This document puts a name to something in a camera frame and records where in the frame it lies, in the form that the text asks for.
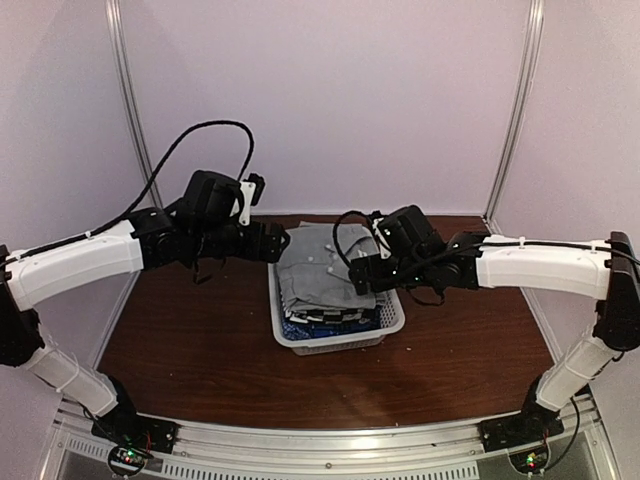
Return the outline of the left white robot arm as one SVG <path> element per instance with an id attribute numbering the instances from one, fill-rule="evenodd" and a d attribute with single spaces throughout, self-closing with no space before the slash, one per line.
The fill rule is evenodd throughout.
<path id="1" fill-rule="evenodd" d="M 144 433 L 125 389 L 83 366 L 46 339 L 36 306 L 99 280 L 180 263 L 197 272 L 202 259 L 230 257 L 274 264 L 290 243 L 284 227 L 251 218 L 265 187 L 252 174 L 234 180 L 195 172 L 183 196 L 165 208 L 124 215 L 99 233 L 84 233 L 53 247 L 1 250 L 1 363 L 32 372 L 75 399 L 123 444 Z"/>

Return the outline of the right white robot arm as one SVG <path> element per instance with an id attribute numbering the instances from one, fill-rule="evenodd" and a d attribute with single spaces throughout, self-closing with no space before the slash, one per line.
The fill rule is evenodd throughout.
<path id="1" fill-rule="evenodd" d="M 639 346 L 639 261 L 628 236 L 562 242 L 460 232 L 449 240 L 415 205 L 366 218 L 377 251 L 344 260 L 360 295 L 428 287 L 518 287 L 576 294 L 596 302 L 594 325 L 553 367 L 534 380 L 512 430 L 535 440 L 551 417 L 605 366 Z"/>

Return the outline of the grey long sleeve shirt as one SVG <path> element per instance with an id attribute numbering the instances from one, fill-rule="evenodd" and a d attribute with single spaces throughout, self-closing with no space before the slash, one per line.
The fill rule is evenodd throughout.
<path id="1" fill-rule="evenodd" d="M 302 222 L 288 231 L 290 243 L 276 264 L 281 297 L 290 312 L 372 310 L 377 297 L 359 295 L 337 253 L 329 223 Z"/>

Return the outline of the white plastic basket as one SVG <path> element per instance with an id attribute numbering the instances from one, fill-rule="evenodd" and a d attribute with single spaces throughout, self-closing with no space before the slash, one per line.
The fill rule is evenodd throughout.
<path id="1" fill-rule="evenodd" d="M 399 332 L 405 314 L 396 291 L 358 295 L 338 255 L 330 223 L 302 221 L 268 268 L 272 333 L 299 356 L 371 347 Z"/>

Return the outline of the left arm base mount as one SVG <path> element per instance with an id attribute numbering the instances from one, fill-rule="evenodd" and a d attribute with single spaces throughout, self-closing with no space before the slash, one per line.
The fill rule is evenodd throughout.
<path id="1" fill-rule="evenodd" d="M 112 443 L 106 464 L 117 478 L 131 478 L 145 471 L 158 471 L 161 454 L 171 454 L 177 440 L 178 424 L 159 418 L 139 416 L 133 429 L 108 426 L 104 420 L 92 420 L 91 434 Z"/>

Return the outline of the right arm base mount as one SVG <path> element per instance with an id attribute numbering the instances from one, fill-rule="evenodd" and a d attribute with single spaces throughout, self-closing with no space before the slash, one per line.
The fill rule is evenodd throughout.
<path id="1" fill-rule="evenodd" d="M 548 441 L 564 432 L 559 419 L 546 423 L 521 413 L 484 420 L 478 429 L 486 453 L 505 451 L 516 472 L 531 476 L 541 474 L 550 464 Z"/>

